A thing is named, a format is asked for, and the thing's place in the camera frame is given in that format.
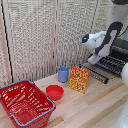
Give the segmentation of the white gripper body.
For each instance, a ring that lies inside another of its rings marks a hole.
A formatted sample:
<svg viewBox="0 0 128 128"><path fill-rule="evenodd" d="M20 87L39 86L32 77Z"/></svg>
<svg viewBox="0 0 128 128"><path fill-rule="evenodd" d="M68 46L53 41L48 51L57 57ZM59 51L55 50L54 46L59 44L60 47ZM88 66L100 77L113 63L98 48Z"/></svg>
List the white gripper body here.
<svg viewBox="0 0 128 128"><path fill-rule="evenodd" d="M92 55L91 57L89 57L89 58L87 59L87 61L88 61L89 63L91 63L92 65L95 65L99 60L100 60L100 57L97 56L97 55Z"/></svg>

